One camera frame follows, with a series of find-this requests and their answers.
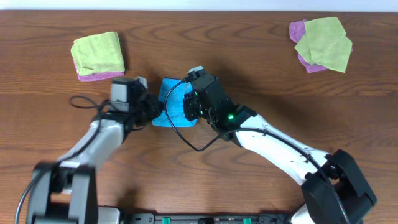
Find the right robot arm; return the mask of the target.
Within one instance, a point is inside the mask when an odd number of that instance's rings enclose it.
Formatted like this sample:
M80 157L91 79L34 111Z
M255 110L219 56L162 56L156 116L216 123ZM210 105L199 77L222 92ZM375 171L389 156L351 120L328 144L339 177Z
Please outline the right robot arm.
M218 138L259 154L299 184L305 202L289 223L361 223L377 204L346 151L330 154L279 131L254 110L234 104L212 74L191 72L183 82L192 86L183 99L187 119L207 120Z

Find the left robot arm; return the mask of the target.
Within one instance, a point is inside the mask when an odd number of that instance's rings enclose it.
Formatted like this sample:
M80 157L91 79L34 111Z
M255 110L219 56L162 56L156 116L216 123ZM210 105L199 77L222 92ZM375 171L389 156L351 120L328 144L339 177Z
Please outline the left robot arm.
M34 167L21 197L29 201L27 223L124 223L120 209L98 204L96 173L129 133L160 115L162 103L143 77L113 79L101 103L84 99L96 111L89 130L56 161Z

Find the blue microfiber cloth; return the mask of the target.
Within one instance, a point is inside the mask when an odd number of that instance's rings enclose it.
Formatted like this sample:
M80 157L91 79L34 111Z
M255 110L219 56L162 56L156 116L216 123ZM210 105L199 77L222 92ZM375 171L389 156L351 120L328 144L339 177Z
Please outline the blue microfiber cloth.
M164 103L167 93L179 82L180 80L178 79L164 78L159 91L159 101ZM167 112L174 126L177 128L189 128L196 125L197 120L195 119L193 121L188 121L183 110L184 94L191 92L191 84L182 83L176 87L168 97Z

